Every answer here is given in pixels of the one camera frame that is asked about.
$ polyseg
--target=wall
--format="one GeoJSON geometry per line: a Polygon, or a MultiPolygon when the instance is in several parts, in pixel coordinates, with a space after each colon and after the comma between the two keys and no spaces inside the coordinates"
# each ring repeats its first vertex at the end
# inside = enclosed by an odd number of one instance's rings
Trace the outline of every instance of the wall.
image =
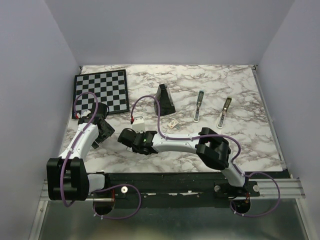
{"type": "Polygon", "coordinates": [[[80,65],[257,64],[293,0],[46,0],[80,65]]]}
{"type": "Polygon", "coordinates": [[[28,239],[78,64],[43,0],[0,7],[0,234],[28,239]]]}
{"type": "Polygon", "coordinates": [[[320,236],[320,1],[296,0],[257,73],[288,169],[320,236]]]}

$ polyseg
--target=marble table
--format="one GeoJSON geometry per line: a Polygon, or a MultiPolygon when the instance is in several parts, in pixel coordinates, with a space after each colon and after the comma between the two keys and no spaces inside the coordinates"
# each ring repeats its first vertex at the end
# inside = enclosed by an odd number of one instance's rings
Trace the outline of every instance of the marble table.
{"type": "MultiPolygon", "coordinates": [[[[169,86],[176,113],[161,117],[163,133],[196,133],[209,127],[219,134],[237,139],[242,147],[236,162],[244,171],[282,171],[277,148],[266,112],[251,70],[247,65],[101,65],[84,66],[83,74],[126,69],[130,108],[139,97],[154,95],[159,84],[169,86]],[[199,90],[204,90],[200,120],[193,122],[199,90]],[[232,97],[222,129],[217,119],[227,96],[232,97]],[[168,123],[177,119],[180,129],[168,123]]],[[[157,130],[157,116],[152,99],[141,100],[134,116],[143,116],[146,130],[157,130]]],[[[126,150],[117,142],[123,128],[130,128],[130,113],[114,114],[107,122],[115,133],[99,148],[89,151],[85,161],[88,173],[212,172],[200,158],[191,153],[162,152],[141,155],[126,150]]],[[[74,137],[77,121],[70,119],[63,141],[65,149],[74,137]]],[[[230,142],[233,151],[237,146],[230,142]]]]}

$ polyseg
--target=marble surface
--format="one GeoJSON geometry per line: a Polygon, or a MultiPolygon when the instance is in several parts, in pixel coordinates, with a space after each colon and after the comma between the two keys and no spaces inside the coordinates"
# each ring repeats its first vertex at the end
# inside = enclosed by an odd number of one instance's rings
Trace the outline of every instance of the marble surface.
{"type": "MultiPolygon", "coordinates": [[[[84,66],[83,74],[126,69],[130,109],[143,95],[154,95],[159,84],[169,86],[176,113],[161,117],[164,133],[196,133],[209,127],[219,134],[237,139],[242,147],[236,162],[244,171],[282,171],[280,158],[268,119],[250,66],[247,65],[104,65],[84,66]],[[204,90],[200,120],[193,122],[199,90],[204,90]],[[227,96],[231,105],[222,129],[217,120],[227,96]],[[177,119],[180,129],[168,123],[177,119]]],[[[143,116],[146,130],[157,130],[157,117],[152,99],[141,100],[134,116],[143,116]]],[[[141,155],[126,150],[117,142],[123,128],[130,128],[130,113],[114,114],[107,122],[115,133],[99,148],[89,151],[85,159],[88,173],[95,171],[127,173],[212,172],[200,158],[191,153],[162,152],[141,155]]],[[[65,149],[74,137],[77,121],[70,119],[63,141],[65,149]]],[[[233,151],[237,146],[230,143],[233,151]]]]}

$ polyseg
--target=black stand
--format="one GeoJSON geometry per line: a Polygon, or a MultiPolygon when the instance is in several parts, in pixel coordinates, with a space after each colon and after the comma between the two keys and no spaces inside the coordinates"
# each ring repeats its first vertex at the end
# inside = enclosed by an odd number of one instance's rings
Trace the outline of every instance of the black stand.
{"type": "MultiPolygon", "coordinates": [[[[171,93],[167,84],[159,85],[155,97],[160,103],[160,116],[166,116],[176,112],[176,108],[174,102],[172,101],[171,93]]],[[[154,111],[155,114],[158,115],[158,105],[156,101],[154,101],[154,111]]]]}

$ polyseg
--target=black and white checkered board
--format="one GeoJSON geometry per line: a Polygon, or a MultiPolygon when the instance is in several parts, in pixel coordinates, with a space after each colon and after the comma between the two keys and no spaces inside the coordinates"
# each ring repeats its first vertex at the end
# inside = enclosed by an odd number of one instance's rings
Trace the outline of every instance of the black and white checkered board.
{"type": "MultiPolygon", "coordinates": [[[[129,112],[129,98],[126,70],[97,72],[74,76],[73,102],[84,92],[94,93],[100,103],[109,106],[109,114],[129,112]]],[[[77,113],[92,108],[95,101],[91,94],[82,95],[76,103],[77,113]]]]}

